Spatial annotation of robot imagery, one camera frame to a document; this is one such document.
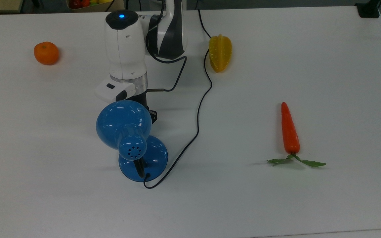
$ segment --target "green leaf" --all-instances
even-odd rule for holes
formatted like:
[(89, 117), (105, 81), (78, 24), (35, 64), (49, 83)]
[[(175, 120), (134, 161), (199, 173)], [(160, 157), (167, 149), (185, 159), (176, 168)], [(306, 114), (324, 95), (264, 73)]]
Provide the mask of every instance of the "green leaf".
[(297, 159), (299, 162), (305, 164), (305, 165), (308, 165), (310, 166), (311, 168), (319, 168), (321, 166), (325, 166), (326, 163), (322, 163), (322, 162), (318, 162), (318, 161), (302, 161), (298, 156), (296, 156), (295, 154), (292, 154), (292, 156)]

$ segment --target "white table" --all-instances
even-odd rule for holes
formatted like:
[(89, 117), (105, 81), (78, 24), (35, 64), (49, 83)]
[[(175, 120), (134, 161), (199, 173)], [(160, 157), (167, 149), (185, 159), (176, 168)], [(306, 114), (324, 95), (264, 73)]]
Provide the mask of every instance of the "white table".
[[(262, 237), (381, 229), (381, 18), (355, 7), (202, 11), (233, 43), (201, 109), (201, 132), (177, 167), (147, 190), (118, 168), (95, 133), (106, 104), (105, 13), (0, 16), (0, 237)], [(148, 94), (151, 134), (170, 155), (196, 132), (208, 82), (208, 38), (185, 12), (189, 60), (171, 93)], [(33, 47), (61, 59), (44, 66)], [(150, 88), (169, 88), (180, 63), (147, 58)], [(279, 105), (301, 141), (286, 156)]]

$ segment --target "tangerine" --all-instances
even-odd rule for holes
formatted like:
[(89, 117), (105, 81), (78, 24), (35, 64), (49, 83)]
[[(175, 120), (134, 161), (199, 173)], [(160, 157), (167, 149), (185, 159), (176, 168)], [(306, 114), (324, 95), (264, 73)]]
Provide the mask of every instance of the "tangerine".
[(45, 65), (55, 64), (59, 59), (59, 50), (56, 45), (51, 42), (42, 42), (33, 49), (35, 58), (39, 63)]

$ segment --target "fake vegetable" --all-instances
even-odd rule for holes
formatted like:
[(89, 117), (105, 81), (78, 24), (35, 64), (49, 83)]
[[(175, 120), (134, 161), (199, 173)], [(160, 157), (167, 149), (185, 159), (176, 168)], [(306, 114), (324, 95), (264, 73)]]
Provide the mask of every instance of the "fake vegetable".
[(286, 159), (267, 160), (269, 163), (273, 164), (273, 166), (290, 162), (292, 158), (295, 158), (299, 162), (308, 165), (312, 168), (318, 168), (326, 165), (326, 163), (317, 161), (302, 161), (296, 155), (296, 153), (298, 153), (300, 149), (298, 134), (296, 133), (292, 116), (290, 115), (289, 108), (287, 107), (287, 104), (285, 102), (281, 103), (281, 132), (283, 134), (284, 150), (286, 150), (286, 152), (289, 153), (289, 155)]
[(232, 58), (232, 42), (226, 36), (221, 34), (210, 38), (208, 46), (210, 50), (210, 64), (216, 73), (227, 68)]

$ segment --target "carrot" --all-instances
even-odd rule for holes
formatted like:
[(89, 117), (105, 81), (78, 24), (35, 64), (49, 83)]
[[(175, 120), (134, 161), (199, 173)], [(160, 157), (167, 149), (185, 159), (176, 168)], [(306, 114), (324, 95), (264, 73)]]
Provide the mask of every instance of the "carrot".
[(296, 134), (292, 116), (285, 102), (281, 103), (281, 132), (283, 134), (284, 150), (289, 154), (298, 153), (300, 149), (298, 134)]
[(317, 161), (303, 161), (296, 155), (300, 149), (298, 134), (296, 133), (292, 116), (290, 115), (289, 108), (285, 102), (281, 103), (281, 132), (283, 134), (284, 150), (286, 150), (289, 155), (285, 159), (267, 160), (269, 163), (273, 164), (273, 166), (290, 162), (292, 158), (295, 158), (299, 162), (313, 168), (318, 168), (326, 165), (326, 163)]

